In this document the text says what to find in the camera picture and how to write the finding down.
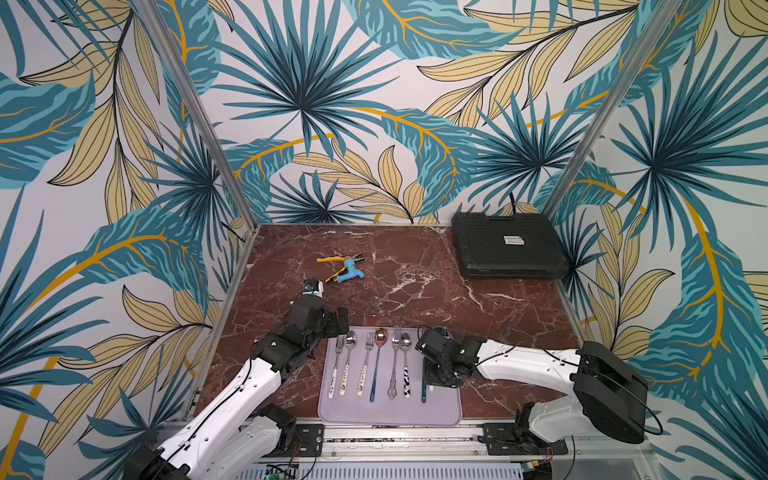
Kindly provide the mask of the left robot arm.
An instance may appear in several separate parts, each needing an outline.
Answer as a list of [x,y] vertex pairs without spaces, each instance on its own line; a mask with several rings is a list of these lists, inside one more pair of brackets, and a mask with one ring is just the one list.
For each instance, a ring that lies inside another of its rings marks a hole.
[[295,418],[262,403],[298,372],[324,339],[349,332],[348,309],[333,309],[319,291],[304,292],[262,339],[230,384],[160,446],[141,447],[125,479],[229,479],[292,441]]

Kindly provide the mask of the cartoon handle spoon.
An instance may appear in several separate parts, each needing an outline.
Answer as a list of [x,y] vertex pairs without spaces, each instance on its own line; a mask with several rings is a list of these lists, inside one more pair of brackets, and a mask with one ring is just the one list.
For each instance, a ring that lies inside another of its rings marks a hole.
[[357,346],[357,333],[354,330],[350,330],[345,337],[345,349],[346,358],[345,365],[342,374],[342,380],[339,389],[339,395],[345,396],[348,388],[348,378],[351,364],[351,354]]

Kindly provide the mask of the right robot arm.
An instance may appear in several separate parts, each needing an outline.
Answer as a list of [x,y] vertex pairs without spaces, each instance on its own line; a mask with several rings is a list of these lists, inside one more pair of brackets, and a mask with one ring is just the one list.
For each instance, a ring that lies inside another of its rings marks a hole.
[[429,328],[420,335],[415,350],[425,358],[430,385],[460,389],[477,378],[561,393],[556,400],[529,403],[518,412],[515,436],[524,442],[544,446],[596,432],[626,444],[645,440],[648,384],[600,343],[586,341],[579,349],[552,351],[479,336],[458,342]]

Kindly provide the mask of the white Pochacco handle fork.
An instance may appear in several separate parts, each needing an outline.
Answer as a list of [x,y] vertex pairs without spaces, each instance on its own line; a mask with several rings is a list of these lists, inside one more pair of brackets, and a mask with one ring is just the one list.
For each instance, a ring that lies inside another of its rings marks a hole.
[[336,382],[337,382],[337,375],[338,375],[338,365],[339,365],[339,360],[340,360],[341,353],[343,352],[343,350],[345,348],[345,341],[346,341],[346,336],[345,335],[339,335],[336,338],[336,343],[335,343],[335,360],[334,360],[334,366],[333,366],[332,375],[331,375],[330,386],[329,386],[329,389],[328,389],[328,398],[329,399],[332,399],[334,397],[334,394],[335,394],[335,391],[336,391]]

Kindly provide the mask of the cow pattern handle spoon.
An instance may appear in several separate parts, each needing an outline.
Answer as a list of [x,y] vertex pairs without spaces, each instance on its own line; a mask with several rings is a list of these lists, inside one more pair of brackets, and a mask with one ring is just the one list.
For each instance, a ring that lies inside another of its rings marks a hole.
[[403,396],[405,398],[411,397],[411,380],[408,364],[408,352],[411,345],[412,341],[410,335],[407,332],[402,333],[400,336],[400,349],[403,352]]

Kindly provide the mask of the rainbow iridescent spoon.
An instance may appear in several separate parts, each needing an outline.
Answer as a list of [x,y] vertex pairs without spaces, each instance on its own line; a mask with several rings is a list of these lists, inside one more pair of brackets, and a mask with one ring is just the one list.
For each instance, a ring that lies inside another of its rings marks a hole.
[[376,390],[377,390],[377,383],[378,383],[377,376],[378,376],[378,370],[379,370],[379,364],[380,364],[381,351],[382,351],[382,348],[386,345],[387,340],[388,340],[388,331],[385,328],[378,328],[375,331],[375,335],[374,335],[374,342],[377,347],[377,352],[376,352],[376,360],[375,360],[371,390],[369,394],[370,403],[373,403],[376,399]]

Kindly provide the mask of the ornate silver fork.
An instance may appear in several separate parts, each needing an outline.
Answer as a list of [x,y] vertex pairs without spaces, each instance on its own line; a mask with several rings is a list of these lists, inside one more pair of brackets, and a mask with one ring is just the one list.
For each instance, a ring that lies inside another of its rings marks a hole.
[[392,359],[390,380],[389,380],[389,385],[387,389],[387,396],[390,400],[394,400],[397,397],[397,358],[398,358],[398,353],[400,351],[400,336],[401,336],[401,329],[399,327],[395,327],[393,330],[393,334],[391,335],[393,359]]

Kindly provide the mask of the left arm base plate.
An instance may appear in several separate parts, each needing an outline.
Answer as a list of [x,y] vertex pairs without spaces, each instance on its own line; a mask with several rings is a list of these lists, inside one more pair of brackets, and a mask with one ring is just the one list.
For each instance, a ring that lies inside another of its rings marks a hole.
[[325,433],[322,423],[298,423],[292,413],[275,404],[257,410],[256,416],[272,420],[280,430],[278,442],[266,458],[313,457],[322,453]]

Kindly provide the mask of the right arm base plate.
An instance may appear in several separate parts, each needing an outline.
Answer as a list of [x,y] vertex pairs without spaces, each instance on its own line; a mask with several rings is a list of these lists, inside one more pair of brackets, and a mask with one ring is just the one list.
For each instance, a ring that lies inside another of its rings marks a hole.
[[534,402],[528,402],[516,412],[513,423],[485,423],[478,441],[486,446],[490,456],[541,456],[565,455],[568,447],[564,440],[548,442],[532,433],[529,427]]

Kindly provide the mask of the green handle fork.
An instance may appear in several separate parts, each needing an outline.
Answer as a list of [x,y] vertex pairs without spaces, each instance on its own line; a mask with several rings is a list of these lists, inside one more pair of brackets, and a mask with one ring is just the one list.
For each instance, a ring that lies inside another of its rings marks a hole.
[[422,359],[422,371],[421,371],[421,403],[426,404],[427,402],[427,394],[428,394],[428,384],[427,384],[427,370],[428,370],[428,362],[426,358]]

